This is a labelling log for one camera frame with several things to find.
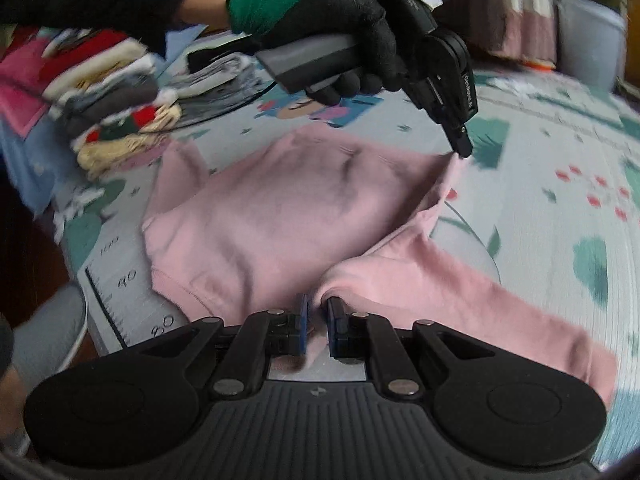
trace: gloved hand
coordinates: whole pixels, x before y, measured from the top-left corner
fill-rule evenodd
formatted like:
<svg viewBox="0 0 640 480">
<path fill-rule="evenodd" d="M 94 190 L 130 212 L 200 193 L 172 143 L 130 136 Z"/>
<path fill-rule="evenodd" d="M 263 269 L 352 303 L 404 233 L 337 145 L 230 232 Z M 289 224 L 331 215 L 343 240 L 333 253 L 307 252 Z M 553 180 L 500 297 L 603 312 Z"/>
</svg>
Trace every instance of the gloved hand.
<svg viewBox="0 0 640 480">
<path fill-rule="evenodd" d="M 396 38 L 376 0 L 227 0 L 231 28 L 257 36 L 265 48 L 315 34 L 354 34 L 362 46 L 363 76 L 347 72 L 309 97 L 336 105 L 341 97 L 400 88 Z"/>
</svg>

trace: person's foot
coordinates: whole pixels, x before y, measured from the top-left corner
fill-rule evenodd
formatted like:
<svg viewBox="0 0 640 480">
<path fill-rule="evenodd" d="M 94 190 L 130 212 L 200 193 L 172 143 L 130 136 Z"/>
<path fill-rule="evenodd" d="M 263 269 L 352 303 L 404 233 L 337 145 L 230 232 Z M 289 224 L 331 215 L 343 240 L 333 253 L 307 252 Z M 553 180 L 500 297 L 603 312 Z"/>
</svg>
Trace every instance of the person's foot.
<svg viewBox="0 0 640 480">
<path fill-rule="evenodd" d="M 74 283 L 60 288 L 30 320 L 14 330 L 12 367 L 6 377 L 11 374 L 12 398 L 18 406 L 20 424 L 17 431 L 2 441 L 5 449 L 26 453 L 29 439 L 22 428 L 24 401 L 38 384 L 69 366 L 85 332 L 84 295 Z"/>
</svg>

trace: human hand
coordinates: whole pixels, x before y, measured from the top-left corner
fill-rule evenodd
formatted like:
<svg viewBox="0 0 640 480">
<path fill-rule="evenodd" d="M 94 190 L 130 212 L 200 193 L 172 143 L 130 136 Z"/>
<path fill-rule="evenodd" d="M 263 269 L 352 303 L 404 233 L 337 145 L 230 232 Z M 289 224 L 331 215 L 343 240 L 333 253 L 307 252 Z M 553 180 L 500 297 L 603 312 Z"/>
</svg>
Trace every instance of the human hand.
<svg viewBox="0 0 640 480">
<path fill-rule="evenodd" d="M 399 89 L 396 39 L 376 0 L 227 0 L 234 32 L 260 38 L 274 48 L 307 36 L 347 33 L 356 36 L 362 49 L 365 73 L 347 72 L 310 97 L 336 105 L 342 97 L 375 94 L 382 88 Z"/>
</svg>

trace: gloved finger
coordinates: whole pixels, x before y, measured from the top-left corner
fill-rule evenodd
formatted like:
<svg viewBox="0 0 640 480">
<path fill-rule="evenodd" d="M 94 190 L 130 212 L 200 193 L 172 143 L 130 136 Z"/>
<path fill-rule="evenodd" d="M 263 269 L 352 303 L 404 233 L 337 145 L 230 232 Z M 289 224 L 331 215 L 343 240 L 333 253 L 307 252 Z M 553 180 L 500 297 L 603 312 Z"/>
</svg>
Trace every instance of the gloved finger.
<svg viewBox="0 0 640 480">
<path fill-rule="evenodd" d="M 364 74 L 360 78 L 360 93 L 375 95 L 382 90 L 382 79 L 374 74 Z"/>
<path fill-rule="evenodd" d="M 385 19 L 378 20 L 358 33 L 367 72 L 380 77 L 387 90 L 400 89 L 396 66 L 396 37 Z"/>
<path fill-rule="evenodd" d="M 336 89 L 329 85 L 324 88 L 319 89 L 317 92 L 306 92 L 311 99 L 314 101 L 318 101 L 320 104 L 326 106 L 335 106 L 340 104 L 340 94 L 336 91 Z"/>
<path fill-rule="evenodd" d="M 342 74 L 332 86 L 341 97 L 353 97 L 360 91 L 360 78 L 351 70 Z"/>
</svg>

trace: ribbed black surface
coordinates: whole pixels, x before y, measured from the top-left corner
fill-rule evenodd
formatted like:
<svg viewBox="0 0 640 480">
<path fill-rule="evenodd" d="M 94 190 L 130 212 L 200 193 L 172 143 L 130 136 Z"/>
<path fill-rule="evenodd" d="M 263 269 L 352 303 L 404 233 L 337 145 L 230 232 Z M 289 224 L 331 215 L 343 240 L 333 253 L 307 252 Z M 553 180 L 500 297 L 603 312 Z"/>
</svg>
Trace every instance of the ribbed black surface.
<svg viewBox="0 0 640 480">
<path fill-rule="evenodd" d="M 418 406 L 370 383 L 267 381 L 258 395 L 220 402 L 180 447 L 114 470 L 60 466 L 72 478 L 190 480 L 588 480 L 588 464 L 511 472 L 466 457 Z"/>
</svg>

